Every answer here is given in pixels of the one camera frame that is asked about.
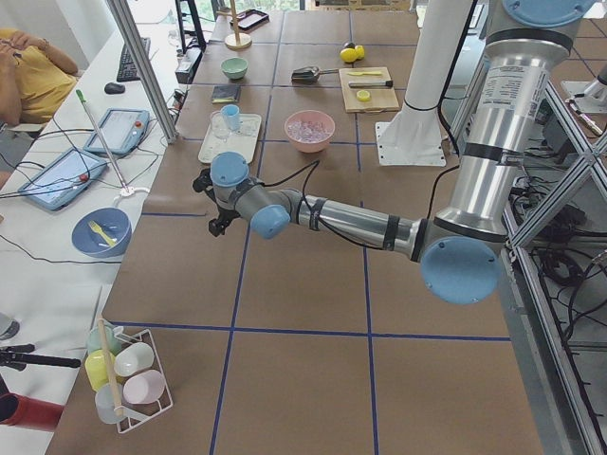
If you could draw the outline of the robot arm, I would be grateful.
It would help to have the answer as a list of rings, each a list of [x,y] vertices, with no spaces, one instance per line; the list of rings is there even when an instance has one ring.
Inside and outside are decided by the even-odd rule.
[[[430,112],[438,106],[475,5],[475,1],[428,2],[403,111]]]
[[[218,208],[220,235],[236,218],[265,239],[288,224],[329,230],[372,249],[396,251],[421,265],[442,300],[470,304],[495,289],[506,240],[502,215],[524,160],[551,71],[568,58],[588,1],[499,1],[488,20],[487,75],[449,204],[416,221],[350,206],[301,190],[273,190],[251,176],[236,152],[219,154],[194,180]]]

